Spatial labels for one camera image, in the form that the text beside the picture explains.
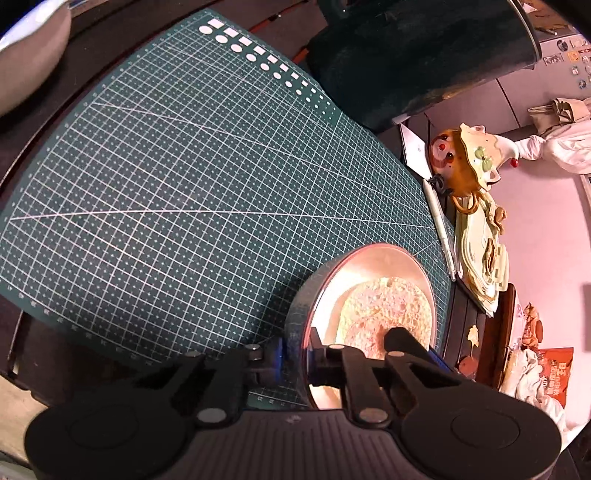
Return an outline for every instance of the yellow leaf decoration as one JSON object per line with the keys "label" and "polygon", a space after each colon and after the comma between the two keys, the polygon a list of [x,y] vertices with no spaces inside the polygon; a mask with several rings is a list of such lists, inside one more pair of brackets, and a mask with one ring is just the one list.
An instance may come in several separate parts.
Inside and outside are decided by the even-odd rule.
{"label": "yellow leaf decoration", "polygon": [[472,348],[478,346],[478,327],[476,325],[472,325],[472,327],[470,327],[470,331],[468,332],[468,341],[472,344]]}

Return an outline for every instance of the orange snack package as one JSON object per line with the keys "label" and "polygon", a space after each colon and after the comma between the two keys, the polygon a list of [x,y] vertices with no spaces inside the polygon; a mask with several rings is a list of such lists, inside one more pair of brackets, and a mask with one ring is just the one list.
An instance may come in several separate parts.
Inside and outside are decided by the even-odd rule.
{"label": "orange snack package", "polygon": [[558,400],[563,407],[566,406],[566,389],[573,366],[573,352],[572,347],[540,348],[536,352],[538,365],[544,368],[540,374],[544,382],[544,393]]}

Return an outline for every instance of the floor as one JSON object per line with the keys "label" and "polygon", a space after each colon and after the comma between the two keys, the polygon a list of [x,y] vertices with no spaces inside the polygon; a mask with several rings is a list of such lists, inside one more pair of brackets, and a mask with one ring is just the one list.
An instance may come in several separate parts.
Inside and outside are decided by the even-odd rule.
{"label": "floor", "polygon": [[31,420],[45,407],[0,377],[0,451],[27,461],[23,445],[25,431]]}

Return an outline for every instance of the white pen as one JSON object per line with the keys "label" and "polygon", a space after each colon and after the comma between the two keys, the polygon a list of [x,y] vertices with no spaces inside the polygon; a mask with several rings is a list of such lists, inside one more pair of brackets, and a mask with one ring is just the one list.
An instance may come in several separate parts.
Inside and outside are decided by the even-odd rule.
{"label": "white pen", "polygon": [[452,281],[455,281],[456,266],[453,260],[453,253],[449,244],[449,238],[447,237],[447,232],[443,223],[443,211],[441,210],[441,204],[439,204],[439,199],[437,198],[433,187],[431,187],[429,182],[425,179],[423,179],[423,191],[425,192],[427,205],[429,205],[429,210],[431,211],[431,216],[435,222],[435,230],[437,231],[437,236],[439,237],[439,241],[441,243],[441,251],[443,252],[443,258],[445,259],[447,272],[449,273],[449,277],[452,279]]}

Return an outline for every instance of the green cutting mat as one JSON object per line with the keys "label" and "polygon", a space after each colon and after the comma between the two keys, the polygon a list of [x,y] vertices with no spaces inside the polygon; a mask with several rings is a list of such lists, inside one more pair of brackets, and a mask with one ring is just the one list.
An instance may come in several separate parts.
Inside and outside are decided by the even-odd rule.
{"label": "green cutting mat", "polygon": [[441,346],[450,281],[419,184],[306,73],[211,10],[76,106],[0,225],[0,293],[138,368],[280,335],[305,278],[371,242],[421,262]]}

